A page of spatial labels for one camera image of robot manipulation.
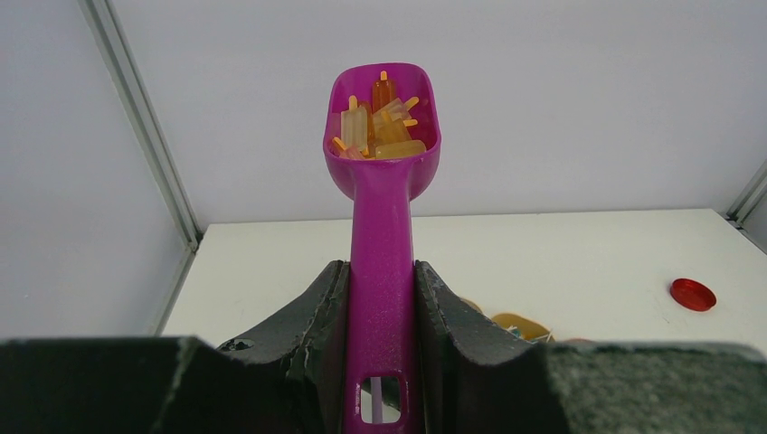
table surface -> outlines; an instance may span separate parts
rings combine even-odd
[[[512,312],[558,340],[730,341],[767,354],[767,255],[712,210],[413,219],[415,258],[488,316]],[[348,259],[351,221],[213,224],[164,335],[211,345],[257,325]],[[713,290],[698,313],[676,278]]]

